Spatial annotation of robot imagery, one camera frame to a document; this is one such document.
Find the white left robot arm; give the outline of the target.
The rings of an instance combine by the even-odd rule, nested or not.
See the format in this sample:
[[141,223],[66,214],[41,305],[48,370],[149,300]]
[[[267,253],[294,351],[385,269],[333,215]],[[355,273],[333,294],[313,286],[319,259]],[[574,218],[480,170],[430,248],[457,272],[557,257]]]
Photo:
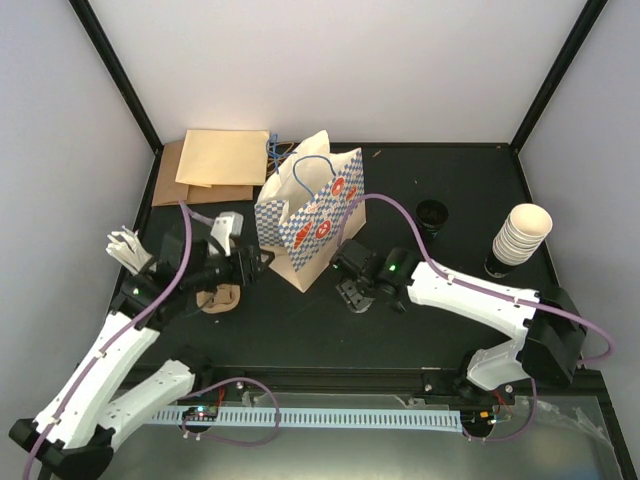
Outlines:
[[229,217],[214,220],[206,240],[185,239],[177,266],[151,255],[127,228],[109,236],[107,253],[130,277],[110,306],[103,327],[54,399],[35,417],[17,420],[10,438],[60,479],[97,479],[116,450],[161,408],[202,399],[215,382],[211,360],[184,347],[126,393],[116,392],[190,296],[219,286],[255,282],[274,259],[255,245],[235,246]]

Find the blue checkered paper bag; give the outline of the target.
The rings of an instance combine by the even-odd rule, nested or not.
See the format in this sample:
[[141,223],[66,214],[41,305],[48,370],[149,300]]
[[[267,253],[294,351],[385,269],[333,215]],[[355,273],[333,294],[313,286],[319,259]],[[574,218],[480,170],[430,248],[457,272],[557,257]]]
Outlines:
[[362,150],[330,149],[325,130],[303,140],[266,181],[254,206],[259,245],[275,254],[270,268],[301,292],[329,265],[338,241],[366,224],[364,205],[347,211],[365,190]]

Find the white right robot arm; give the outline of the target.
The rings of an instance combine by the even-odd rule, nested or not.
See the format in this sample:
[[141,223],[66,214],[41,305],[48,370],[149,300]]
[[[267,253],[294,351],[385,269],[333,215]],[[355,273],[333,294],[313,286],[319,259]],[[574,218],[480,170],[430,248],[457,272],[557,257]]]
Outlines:
[[512,289],[447,269],[442,274],[412,252],[395,248],[387,256],[355,240],[345,241],[330,260],[341,279],[337,289],[356,313],[377,299],[397,312],[405,300],[460,315],[506,336],[488,349],[467,353],[455,375],[445,378],[435,394],[479,402],[510,383],[532,379],[543,386],[571,385],[586,337],[575,321],[548,312],[553,306],[576,308],[562,290],[549,299],[530,289]]

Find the brown pulp cup carrier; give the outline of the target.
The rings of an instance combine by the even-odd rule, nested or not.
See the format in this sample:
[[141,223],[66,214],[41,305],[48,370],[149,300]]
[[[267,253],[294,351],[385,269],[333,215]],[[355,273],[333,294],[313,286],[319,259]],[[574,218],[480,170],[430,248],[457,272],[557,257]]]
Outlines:
[[214,315],[235,309],[241,298],[239,285],[223,284],[215,292],[201,291],[196,294],[196,305],[204,313]]

